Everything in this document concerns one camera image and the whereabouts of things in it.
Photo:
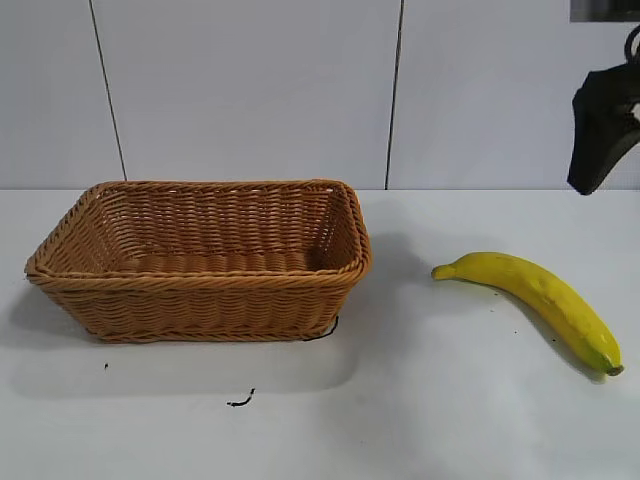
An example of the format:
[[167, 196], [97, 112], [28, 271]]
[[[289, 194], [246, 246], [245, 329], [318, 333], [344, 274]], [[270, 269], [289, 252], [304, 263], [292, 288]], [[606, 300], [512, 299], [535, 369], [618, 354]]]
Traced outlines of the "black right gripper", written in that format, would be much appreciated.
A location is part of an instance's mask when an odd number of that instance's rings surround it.
[[[639, 103], [639, 64], [624, 65], [626, 102]], [[639, 143], [639, 120], [631, 113], [618, 116], [622, 70], [613, 67], [590, 72], [572, 101], [574, 144], [567, 182], [581, 195], [596, 191], [605, 178]]]

